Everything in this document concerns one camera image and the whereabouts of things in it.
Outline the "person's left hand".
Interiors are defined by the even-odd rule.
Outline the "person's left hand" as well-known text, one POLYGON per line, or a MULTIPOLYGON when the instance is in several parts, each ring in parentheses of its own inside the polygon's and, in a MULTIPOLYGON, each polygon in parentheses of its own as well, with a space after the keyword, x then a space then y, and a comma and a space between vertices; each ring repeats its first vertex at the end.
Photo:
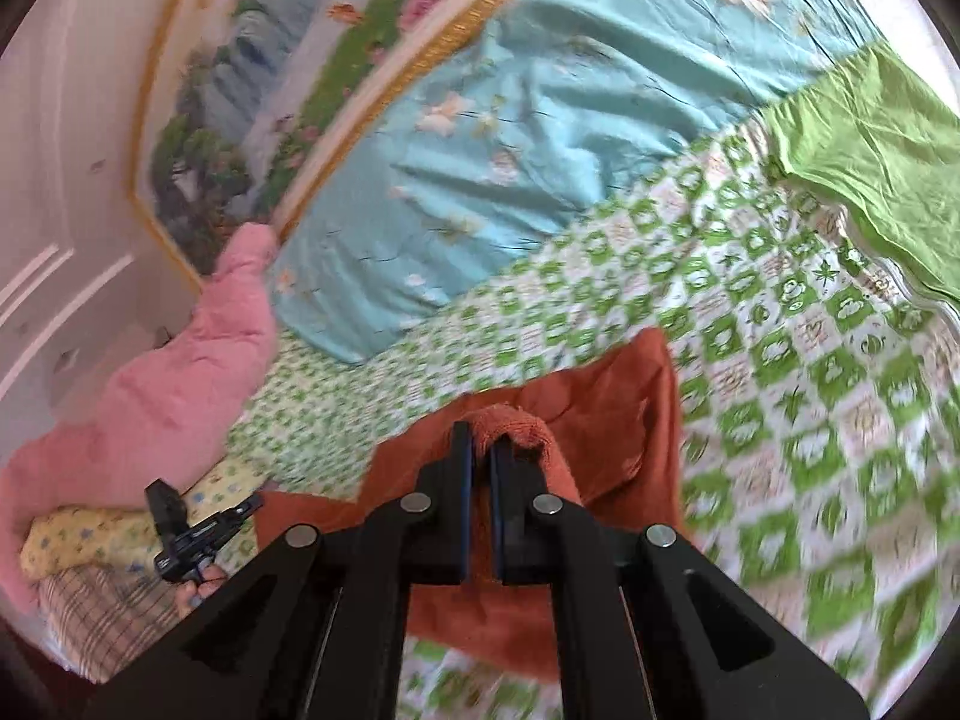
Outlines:
POLYGON ((185 619, 192 611, 195 611, 207 598, 213 595, 217 590, 223 587, 224 582, 228 580, 228 574, 217 566, 210 564, 200 571, 199 580, 191 578, 185 582, 179 583, 176 589, 176 611, 181 619, 185 619))

